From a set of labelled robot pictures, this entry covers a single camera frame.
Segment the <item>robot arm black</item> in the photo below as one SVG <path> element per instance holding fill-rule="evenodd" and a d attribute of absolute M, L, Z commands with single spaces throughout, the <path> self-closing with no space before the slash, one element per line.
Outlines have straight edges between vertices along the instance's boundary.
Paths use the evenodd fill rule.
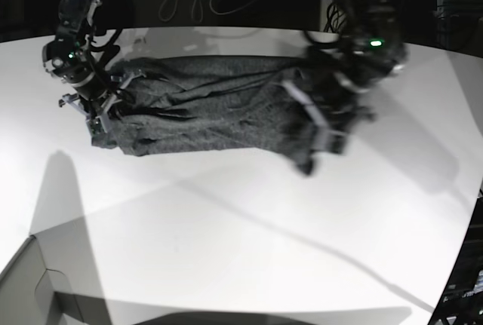
<path fill-rule="evenodd" d="M 277 110 L 271 150 L 292 156 L 314 152 L 340 154 L 360 123 L 377 118 L 368 94 L 405 64 L 407 49 L 396 9 L 387 0 L 333 0 L 343 26 L 333 41 L 303 31 L 307 47 L 286 60 L 273 81 L 289 102 Z"/>
<path fill-rule="evenodd" d="M 42 49 L 46 73 L 70 85 L 75 93 L 66 94 L 58 105 L 70 105 L 80 112 L 91 133 L 112 129 L 112 107 L 132 104 L 127 87 L 145 73 L 141 69 L 110 74 L 106 65 L 120 51 L 115 43 L 123 29 L 117 29 L 107 43 L 96 46 L 96 13 L 106 0 L 60 0 L 59 25 L 54 39 Z"/>

